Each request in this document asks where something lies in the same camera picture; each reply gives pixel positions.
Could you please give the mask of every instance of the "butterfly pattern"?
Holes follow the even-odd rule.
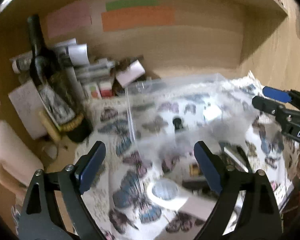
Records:
[[[102,128],[98,129],[100,133],[126,135],[128,134],[128,120],[118,119],[114,122],[107,123]]]
[[[173,112],[175,114],[178,114],[179,113],[179,104],[174,102],[164,102],[162,103],[158,109],[157,109],[158,112],[163,112],[163,111],[170,111],[170,112]]]
[[[273,140],[270,142],[266,138],[266,127],[264,124],[259,122],[259,117],[257,117],[252,123],[252,127],[258,129],[259,136],[261,140],[261,150],[268,156],[270,152],[276,154],[281,154],[284,150],[283,136],[280,131],[277,131],[274,135]]]
[[[139,177],[135,171],[127,171],[120,189],[113,193],[112,199],[116,208],[125,209],[133,206],[133,212],[138,210],[141,224],[157,221],[161,217],[161,208],[152,205],[146,196],[144,186],[141,190]]]
[[[166,226],[166,231],[170,234],[172,233],[177,233],[180,231],[183,231],[183,232],[188,232],[191,228],[192,228],[192,225],[193,225],[193,220],[194,217],[186,214],[186,213],[183,213],[183,212],[178,212],[177,215],[176,215],[176,218],[173,219],[167,226]],[[205,221],[199,219],[199,218],[196,218],[195,219],[195,222],[194,222],[194,225],[196,227],[199,227],[199,226],[203,226],[205,224]]]
[[[180,156],[166,156],[161,163],[161,168],[164,174],[173,171],[176,164],[180,161]]]
[[[203,98],[209,98],[209,97],[210,97],[210,95],[208,93],[182,96],[182,98],[184,98],[188,101],[192,101],[194,103],[198,103],[198,104],[204,104]]]
[[[100,133],[116,134],[120,136],[120,142],[117,144],[115,152],[117,156],[124,154],[131,146],[132,142],[128,135],[128,120],[118,119],[114,122],[109,122],[102,128],[98,129]]]
[[[247,156],[248,157],[253,157],[253,158],[258,157],[258,155],[257,155],[257,147],[253,143],[248,142],[247,140],[245,140],[245,143],[246,143],[246,145],[248,147],[248,154],[247,154]]]
[[[187,112],[195,114],[196,105],[195,104],[187,104],[183,113],[186,114]]]
[[[280,160],[280,158],[266,157],[265,163],[268,164],[272,169],[276,170],[278,166],[277,164],[275,164],[275,162],[278,160]]]
[[[105,107],[101,113],[100,121],[108,121],[118,115],[118,111],[113,107]]]
[[[130,137],[128,137],[127,135],[122,135],[120,138],[120,142],[115,148],[115,153],[117,154],[117,156],[121,156],[130,148],[131,145],[132,142]]]
[[[142,127],[149,130],[151,133],[159,133],[162,128],[168,125],[167,121],[165,121],[160,115],[157,115],[152,122],[143,123]]]
[[[246,101],[242,102],[242,108],[243,108],[244,111],[247,111],[249,109],[249,107],[250,106],[248,105],[248,103]]]
[[[255,89],[256,87],[254,86],[254,84],[250,84],[246,87],[239,88],[240,91],[251,96],[255,96]]]
[[[147,174],[148,168],[152,168],[152,162],[142,162],[138,151],[133,152],[130,156],[124,157],[122,162],[134,165],[137,170],[137,175],[140,179],[142,179]]]
[[[127,225],[132,226],[134,229],[139,230],[136,225],[130,220],[124,213],[118,211],[117,209],[109,210],[109,220],[114,226],[115,230],[119,234],[124,234],[126,232]]]

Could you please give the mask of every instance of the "clutter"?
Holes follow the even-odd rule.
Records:
[[[85,84],[83,89],[88,99],[101,99],[99,87],[96,82]]]
[[[101,80],[99,82],[99,89],[102,97],[112,97],[112,87],[114,84],[114,76],[109,77],[109,79]]]
[[[9,93],[9,99],[32,139],[47,134],[37,116],[37,110],[44,106],[32,80]]]
[[[96,62],[76,67],[74,69],[77,80],[82,84],[87,84],[91,82],[96,82],[100,87],[102,82],[110,82],[109,90],[112,88],[114,71],[115,71],[116,62],[110,61],[107,58],[98,59]]]
[[[80,103],[74,99],[56,53],[46,47],[39,16],[28,17],[27,23],[33,54],[29,73],[44,108],[59,131],[66,133],[73,142],[82,142],[91,133],[89,121],[84,117]]]

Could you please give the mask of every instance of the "clear plastic container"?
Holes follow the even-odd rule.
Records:
[[[135,142],[174,135],[175,118],[182,120],[184,130],[218,134],[226,120],[247,116],[253,121],[257,113],[249,106],[251,99],[220,74],[137,82],[126,88],[126,97]]]

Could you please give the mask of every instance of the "white paper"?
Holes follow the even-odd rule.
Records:
[[[32,80],[13,90],[9,98],[32,139],[47,134],[37,115],[38,109],[44,108],[44,105]]]
[[[66,47],[70,46],[70,45],[76,45],[77,44],[77,41],[75,38],[71,39],[71,40],[67,40],[67,41],[62,41],[62,42],[59,42],[55,45],[53,45],[53,47],[50,47],[56,54],[57,56],[59,57],[61,53],[64,53],[64,54],[67,54],[67,51],[66,51]],[[21,60],[22,58],[24,59],[28,59],[29,60],[29,63],[28,63],[28,68],[30,66],[30,61],[31,61],[31,58],[32,58],[32,51],[28,51],[26,53],[23,53],[23,54],[20,54],[16,57],[13,57],[10,59],[10,61],[12,62],[12,68],[13,68],[13,71],[16,73],[16,74],[20,74],[20,71],[18,70],[17,68],[17,60]]]
[[[124,88],[138,77],[142,76],[145,73],[145,69],[141,63],[137,60],[133,62],[125,71],[119,71],[115,77],[120,85]]]
[[[89,64],[87,44],[69,46],[68,51],[74,66]]]

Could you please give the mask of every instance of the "paper roll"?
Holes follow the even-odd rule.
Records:
[[[29,186],[34,172],[43,169],[39,158],[4,120],[0,121],[0,161],[8,173],[26,186]]]

